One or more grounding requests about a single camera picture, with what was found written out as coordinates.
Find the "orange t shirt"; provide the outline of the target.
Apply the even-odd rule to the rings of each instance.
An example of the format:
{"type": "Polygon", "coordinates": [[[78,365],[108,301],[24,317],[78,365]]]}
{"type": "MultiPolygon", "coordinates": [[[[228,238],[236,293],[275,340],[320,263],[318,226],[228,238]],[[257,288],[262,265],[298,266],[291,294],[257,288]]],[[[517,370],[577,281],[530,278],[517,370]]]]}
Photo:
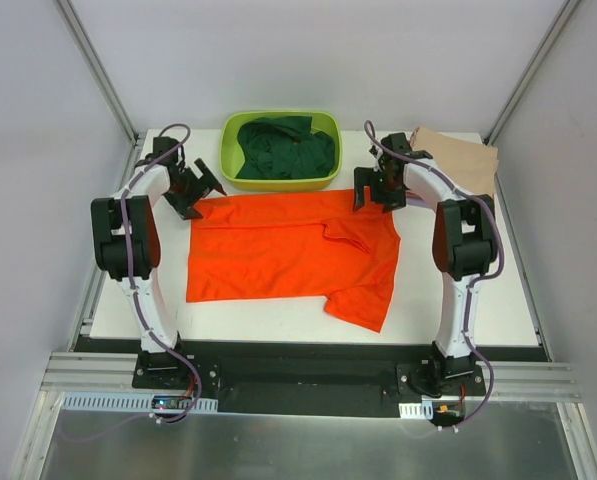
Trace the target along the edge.
{"type": "Polygon", "coordinates": [[[322,297],[324,311],[381,331],[401,238],[393,216],[353,209],[351,190],[201,200],[191,222],[189,303],[322,297]]]}

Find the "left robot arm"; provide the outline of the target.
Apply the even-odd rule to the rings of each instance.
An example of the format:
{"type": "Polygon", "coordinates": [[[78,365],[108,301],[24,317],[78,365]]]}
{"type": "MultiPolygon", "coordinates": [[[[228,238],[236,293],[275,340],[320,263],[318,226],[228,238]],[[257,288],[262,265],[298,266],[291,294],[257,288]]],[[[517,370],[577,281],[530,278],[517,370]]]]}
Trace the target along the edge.
{"type": "Polygon", "coordinates": [[[97,266],[120,285],[139,324],[136,372],[155,375],[169,389],[187,382],[190,367],[159,285],[162,252],[153,207],[163,199],[181,219],[200,219],[196,203],[212,192],[226,194],[202,159],[194,165],[196,170],[186,164],[182,140],[160,134],[128,182],[112,196],[90,204],[97,266]]]}

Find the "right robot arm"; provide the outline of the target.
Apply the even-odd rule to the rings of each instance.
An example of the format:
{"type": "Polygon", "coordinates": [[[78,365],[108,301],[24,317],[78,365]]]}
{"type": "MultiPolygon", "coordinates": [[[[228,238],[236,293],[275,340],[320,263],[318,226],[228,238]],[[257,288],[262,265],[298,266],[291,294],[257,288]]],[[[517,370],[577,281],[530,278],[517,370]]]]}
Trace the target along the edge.
{"type": "Polygon", "coordinates": [[[441,320],[427,363],[408,375],[414,392],[431,398],[451,394],[476,372],[473,323],[481,284],[498,277],[504,252],[494,202],[458,186],[425,150],[415,151],[403,132],[371,141],[373,167],[354,169],[354,209],[365,205],[365,193],[385,213],[406,206],[413,192],[435,213],[432,257],[442,274],[441,320]]]}

